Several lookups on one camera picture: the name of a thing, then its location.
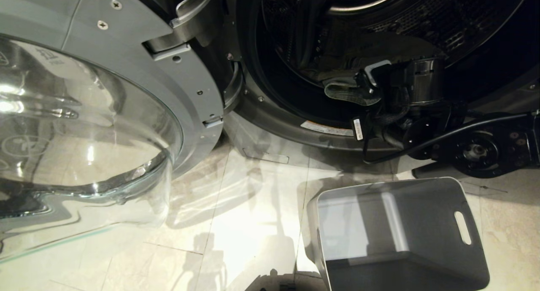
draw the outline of washer door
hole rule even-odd
[[[222,131],[188,44],[138,0],[0,0],[0,281],[91,266],[163,223]]]

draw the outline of plastic bin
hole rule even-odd
[[[331,291],[473,291],[489,283],[473,215],[453,178],[324,191],[307,216],[313,262]]]

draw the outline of black cable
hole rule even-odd
[[[398,158],[398,157],[401,157],[401,156],[404,156],[404,155],[409,155],[411,153],[414,153],[415,151],[420,151],[421,149],[425,149],[425,148],[427,148],[429,146],[432,146],[432,145],[438,143],[439,141],[447,139],[448,137],[452,137],[453,135],[456,135],[458,133],[470,130],[472,128],[478,128],[478,127],[484,126],[486,124],[492,124],[494,122],[501,122],[501,121],[507,121],[507,120],[514,120],[514,119],[518,119],[518,118],[525,118],[525,117],[527,117],[529,115],[530,115],[529,113],[513,114],[513,115],[509,115],[509,116],[492,118],[492,119],[482,120],[482,121],[478,121],[478,122],[472,122],[470,124],[465,124],[465,125],[457,128],[457,129],[449,131],[448,133],[444,133],[444,134],[442,134],[442,135],[440,135],[438,137],[435,137],[434,139],[430,139],[430,140],[428,140],[428,141],[426,141],[424,143],[421,143],[420,145],[415,145],[414,147],[404,149],[403,151],[398,151],[396,153],[393,153],[393,154],[390,154],[388,156],[384,156],[384,157],[381,157],[381,158],[375,159],[375,160],[366,159],[367,148],[368,148],[368,139],[366,139],[366,142],[364,143],[364,151],[363,151],[364,159],[363,159],[363,161],[366,164],[379,164],[381,162],[387,162],[388,160],[392,160],[392,159],[395,159],[395,158]]]

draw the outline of tile floor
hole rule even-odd
[[[245,159],[226,142],[173,182],[170,214],[145,242],[23,290],[278,291],[276,281],[295,281],[322,291],[303,249],[305,204],[322,189],[406,178]],[[486,290],[540,290],[539,172],[462,181],[490,268]]]

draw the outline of bin handle hole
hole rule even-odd
[[[461,241],[465,243],[466,245],[470,245],[473,243],[471,241],[471,235],[469,234],[469,229],[467,228],[467,223],[465,222],[465,217],[463,216],[463,213],[457,211],[454,213],[454,218],[457,222],[457,228],[459,229],[459,233],[461,234]]]

